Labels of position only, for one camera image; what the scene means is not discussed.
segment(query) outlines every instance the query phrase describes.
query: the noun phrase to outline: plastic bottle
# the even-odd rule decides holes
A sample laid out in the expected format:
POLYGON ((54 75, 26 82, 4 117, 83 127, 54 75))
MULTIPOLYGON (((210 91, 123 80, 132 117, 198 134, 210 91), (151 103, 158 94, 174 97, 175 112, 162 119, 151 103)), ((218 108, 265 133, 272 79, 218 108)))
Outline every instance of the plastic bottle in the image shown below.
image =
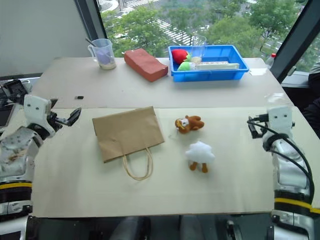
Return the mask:
POLYGON ((272 67, 272 65, 274 64, 275 57, 276 57, 276 54, 272 53, 271 56, 265 61, 265 65, 268 69, 270 69, 272 67))

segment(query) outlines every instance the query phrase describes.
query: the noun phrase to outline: white cloud plush toy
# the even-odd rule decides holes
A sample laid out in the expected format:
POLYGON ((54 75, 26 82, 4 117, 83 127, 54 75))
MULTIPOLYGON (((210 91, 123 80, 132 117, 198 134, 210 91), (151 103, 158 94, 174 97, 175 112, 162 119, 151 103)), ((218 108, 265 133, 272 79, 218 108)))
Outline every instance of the white cloud plush toy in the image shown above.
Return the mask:
POLYGON ((197 165, 201 164, 202 172, 207 173, 207 164, 212 163, 216 158, 211 151, 212 147, 202 141, 197 141, 196 143, 191 144, 189 150, 185 152, 189 161, 190 170, 194 171, 197 168, 197 165))

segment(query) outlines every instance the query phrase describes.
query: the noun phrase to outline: paper bag handle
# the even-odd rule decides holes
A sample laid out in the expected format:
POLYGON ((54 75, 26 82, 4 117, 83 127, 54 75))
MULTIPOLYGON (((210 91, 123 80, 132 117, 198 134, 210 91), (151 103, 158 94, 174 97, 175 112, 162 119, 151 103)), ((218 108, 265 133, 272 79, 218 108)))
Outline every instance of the paper bag handle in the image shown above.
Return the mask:
POLYGON ((154 164, 153 164, 153 159, 152 159, 152 155, 151 155, 151 152, 149 150, 149 148, 145 148, 145 151, 146 151, 146 154, 147 154, 147 167, 146 167, 146 173, 144 176, 134 176, 129 168, 128 168, 128 160, 127 160, 127 156, 124 155, 123 156, 123 165, 124 165, 124 169, 126 171, 126 173, 131 177, 133 178, 134 180, 138 180, 138 181, 141 181, 141 180, 145 180, 147 178, 149 178, 154 170, 154 164))

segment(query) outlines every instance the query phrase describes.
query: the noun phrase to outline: red plush toy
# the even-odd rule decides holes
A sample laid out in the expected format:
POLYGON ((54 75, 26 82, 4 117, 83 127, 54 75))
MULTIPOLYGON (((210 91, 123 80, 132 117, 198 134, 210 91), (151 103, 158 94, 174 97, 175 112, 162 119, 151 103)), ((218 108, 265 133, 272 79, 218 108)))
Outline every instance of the red plush toy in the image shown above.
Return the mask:
POLYGON ((182 64, 183 62, 190 62, 191 56, 190 54, 184 49, 174 49, 171 51, 172 58, 177 64, 182 64))

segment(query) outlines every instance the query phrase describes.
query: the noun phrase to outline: brown teddy bear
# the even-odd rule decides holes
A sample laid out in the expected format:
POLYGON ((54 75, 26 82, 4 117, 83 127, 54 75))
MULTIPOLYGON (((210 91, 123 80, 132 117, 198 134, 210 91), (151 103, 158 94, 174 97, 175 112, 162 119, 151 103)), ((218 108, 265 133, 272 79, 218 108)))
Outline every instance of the brown teddy bear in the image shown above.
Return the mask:
POLYGON ((185 118, 178 118, 175 120, 174 124, 180 133, 186 134, 190 131, 196 131, 203 128, 205 123, 200 120, 201 117, 199 116, 186 115, 185 118))

